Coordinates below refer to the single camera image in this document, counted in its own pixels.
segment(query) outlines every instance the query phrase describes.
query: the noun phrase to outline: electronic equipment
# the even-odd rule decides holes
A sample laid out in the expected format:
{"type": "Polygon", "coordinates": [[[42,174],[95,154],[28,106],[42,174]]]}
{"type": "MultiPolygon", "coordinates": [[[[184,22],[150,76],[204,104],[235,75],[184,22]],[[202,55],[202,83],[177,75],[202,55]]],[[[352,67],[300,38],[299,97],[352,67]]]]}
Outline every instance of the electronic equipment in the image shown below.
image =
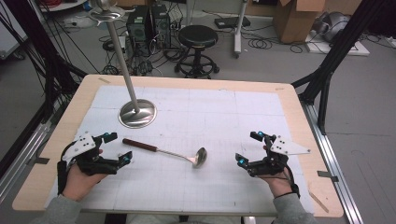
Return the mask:
{"type": "Polygon", "coordinates": [[[170,18],[164,4],[151,6],[151,14],[154,26],[154,35],[157,45],[162,49],[171,48],[170,18]]]}
{"type": "MultiPolygon", "coordinates": [[[[229,17],[215,19],[215,24],[219,29],[235,28],[238,25],[239,17],[229,17]]],[[[242,26],[247,27],[250,25],[248,18],[244,17],[242,20],[242,26]]]]}
{"type": "Polygon", "coordinates": [[[165,0],[165,2],[181,3],[186,4],[187,0],[165,0]]]}
{"type": "Polygon", "coordinates": [[[149,56],[149,45],[153,38],[151,17],[148,6],[134,6],[130,12],[126,28],[131,39],[134,56],[149,56]]]}
{"type": "Polygon", "coordinates": [[[334,43],[346,27],[349,17],[341,12],[324,12],[312,25],[312,30],[321,35],[324,40],[334,43]]]}

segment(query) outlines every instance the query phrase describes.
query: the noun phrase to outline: stool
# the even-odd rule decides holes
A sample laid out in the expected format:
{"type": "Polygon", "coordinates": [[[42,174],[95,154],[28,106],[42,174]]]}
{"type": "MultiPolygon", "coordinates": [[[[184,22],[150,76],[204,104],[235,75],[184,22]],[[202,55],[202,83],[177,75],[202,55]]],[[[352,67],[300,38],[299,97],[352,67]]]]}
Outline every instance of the stool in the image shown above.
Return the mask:
{"type": "Polygon", "coordinates": [[[175,72],[181,71],[186,75],[184,77],[207,77],[209,79],[211,79],[210,73],[219,72],[220,69],[213,60],[202,54],[202,51],[218,42],[218,34],[215,31],[203,25],[189,25],[180,30],[178,41],[189,49],[178,61],[175,66],[175,72]],[[194,49],[195,52],[189,54],[190,49],[194,49]],[[186,62],[189,57],[193,57],[192,63],[186,62]],[[202,58],[206,58],[208,62],[202,63],[202,58]]]}

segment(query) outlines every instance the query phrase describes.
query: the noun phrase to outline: white grid paper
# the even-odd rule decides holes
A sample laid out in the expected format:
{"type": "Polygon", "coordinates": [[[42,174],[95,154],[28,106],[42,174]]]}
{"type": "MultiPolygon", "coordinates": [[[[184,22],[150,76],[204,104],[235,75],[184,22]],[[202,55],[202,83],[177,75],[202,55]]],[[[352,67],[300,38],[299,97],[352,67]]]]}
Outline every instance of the white grid paper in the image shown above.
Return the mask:
{"type": "MultiPolygon", "coordinates": [[[[120,108],[130,101],[125,87],[99,89],[78,134],[93,136],[117,132],[119,138],[102,144],[102,156],[115,160],[129,150],[131,164],[102,180],[84,199],[83,208],[125,212],[205,214],[276,213],[273,196],[259,178],[252,178],[236,165],[235,153],[250,161],[265,157],[262,143],[250,132],[290,138],[282,106],[275,93],[134,88],[137,96],[157,106],[157,118],[147,127],[128,129],[118,121],[120,108]],[[125,146],[126,137],[159,149],[193,157],[200,147],[207,150],[205,164],[192,168],[189,161],[161,152],[125,146]]],[[[296,156],[290,156],[301,201],[313,213],[304,175],[296,156]]],[[[56,193],[56,181],[50,199],[56,193]]]]}

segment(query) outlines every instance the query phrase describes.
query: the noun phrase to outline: gray sleeve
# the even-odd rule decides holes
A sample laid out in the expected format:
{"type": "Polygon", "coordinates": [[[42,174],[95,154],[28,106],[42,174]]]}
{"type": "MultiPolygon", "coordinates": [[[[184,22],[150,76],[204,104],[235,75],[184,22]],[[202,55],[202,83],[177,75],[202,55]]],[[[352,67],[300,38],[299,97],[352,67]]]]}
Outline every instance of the gray sleeve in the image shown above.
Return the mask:
{"type": "Polygon", "coordinates": [[[81,210],[81,204],[64,196],[52,199],[43,217],[38,217],[30,224],[74,224],[81,210]]]}
{"type": "Polygon", "coordinates": [[[275,198],[274,205],[277,211],[277,219],[274,221],[274,224],[318,223],[312,214],[305,212],[295,193],[275,198]]]}

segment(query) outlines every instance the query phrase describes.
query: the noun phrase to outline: wrist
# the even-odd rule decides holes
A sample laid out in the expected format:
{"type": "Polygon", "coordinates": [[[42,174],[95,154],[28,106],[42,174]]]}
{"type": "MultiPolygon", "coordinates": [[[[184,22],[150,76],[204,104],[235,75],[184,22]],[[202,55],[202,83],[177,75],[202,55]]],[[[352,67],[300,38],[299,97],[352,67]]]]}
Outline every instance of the wrist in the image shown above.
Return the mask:
{"type": "Polygon", "coordinates": [[[272,181],[268,182],[268,185],[274,198],[292,192],[290,183],[286,179],[274,178],[272,181]]]}
{"type": "Polygon", "coordinates": [[[80,197],[78,197],[76,194],[74,194],[73,192],[70,192],[70,191],[68,191],[68,190],[64,190],[64,192],[62,193],[62,195],[65,197],[65,198],[67,198],[67,199],[70,199],[70,200],[72,200],[72,201],[75,201],[75,202],[79,202],[79,201],[81,201],[82,199],[80,198],[80,197]]]}

